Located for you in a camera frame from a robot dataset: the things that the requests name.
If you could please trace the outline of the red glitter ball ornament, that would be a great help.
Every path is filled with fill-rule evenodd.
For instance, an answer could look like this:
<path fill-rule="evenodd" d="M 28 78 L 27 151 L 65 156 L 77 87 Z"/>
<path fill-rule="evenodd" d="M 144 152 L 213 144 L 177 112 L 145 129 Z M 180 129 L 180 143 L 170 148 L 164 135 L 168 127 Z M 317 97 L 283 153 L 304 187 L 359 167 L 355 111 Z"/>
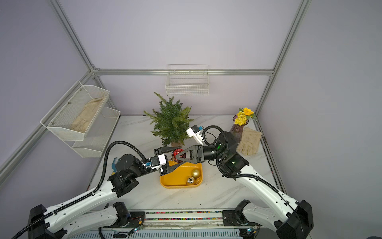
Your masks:
<path fill-rule="evenodd" d="M 181 163 L 183 162 L 182 159 L 185 159 L 187 157 L 186 153 L 182 153 L 184 150 L 181 148 L 177 151 L 172 152 L 172 161 L 176 163 Z"/>

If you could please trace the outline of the shiny gold ball ornament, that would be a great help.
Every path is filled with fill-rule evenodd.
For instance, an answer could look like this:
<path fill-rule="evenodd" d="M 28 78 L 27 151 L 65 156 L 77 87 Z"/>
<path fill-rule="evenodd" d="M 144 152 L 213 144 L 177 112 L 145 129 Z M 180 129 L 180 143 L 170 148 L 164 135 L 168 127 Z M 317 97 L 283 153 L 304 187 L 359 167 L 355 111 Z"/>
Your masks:
<path fill-rule="evenodd" d="M 199 177 L 201 176 L 201 173 L 202 173 L 202 172 L 201 172 L 199 169 L 195 168 L 195 169 L 192 170 L 192 174 L 191 174 L 191 176 L 192 176 L 194 179 L 197 179 L 197 178 L 199 178 Z"/>

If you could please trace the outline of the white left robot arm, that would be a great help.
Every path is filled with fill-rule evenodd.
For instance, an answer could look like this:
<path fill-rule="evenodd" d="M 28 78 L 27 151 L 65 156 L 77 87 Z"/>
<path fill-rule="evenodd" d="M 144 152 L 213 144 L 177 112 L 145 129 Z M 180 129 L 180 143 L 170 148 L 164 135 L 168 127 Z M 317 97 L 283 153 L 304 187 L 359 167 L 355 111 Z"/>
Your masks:
<path fill-rule="evenodd" d="M 171 166 L 166 153 L 177 150 L 176 147 L 160 147 L 154 150 L 154 156 L 146 158 L 135 146 L 125 141 L 115 141 L 106 150 L 104 161 L 107 161 L 111 148 L 118 144 L 130 147 L 138 153 L 124 154 L 117 159 L 115 173 L 105 178 L 102 170 L 98 185 L 61 204 L 44 207 L 38 205 L 31 209 L 26 232 L 30 239 L 67 239 L 92 229 L 102 227 L 133 227 L 142 225 L 142 217 L 133 217 L 123 202 L 115 202 L 104 210 L 91 212 L 92 209 L 107 205 L 109 202 L 132 191 L 139 182 L 138 177 L 153 172 L 166 175 L 177 166 Z"/>

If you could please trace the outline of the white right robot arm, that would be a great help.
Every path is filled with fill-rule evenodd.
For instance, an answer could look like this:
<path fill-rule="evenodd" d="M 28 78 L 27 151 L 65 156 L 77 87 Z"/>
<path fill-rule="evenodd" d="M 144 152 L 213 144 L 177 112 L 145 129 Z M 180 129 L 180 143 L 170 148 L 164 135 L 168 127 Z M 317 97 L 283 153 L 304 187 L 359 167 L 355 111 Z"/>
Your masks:
<path fill-rule="evenodd" d="M 276 232 L 280 239 L 306 239 L 314 227 L 311 205 L 297 201 L 262 177 L 237 151 L 237 141 L 230 132 L 221 131 L 213 143 L 205 140 L 205 132 L 194 126 L 187 135 L 196 140 L 183 151 L 189 154 L 183 162 L 193 164 L 210 160 L 223 177 L 233 179 L 254 192 L 266 205 L 262 208 L 249 200 L 241 201 L 234 210 L 223 211 L 224 221 L 232 226 L 260 225 Z"/>

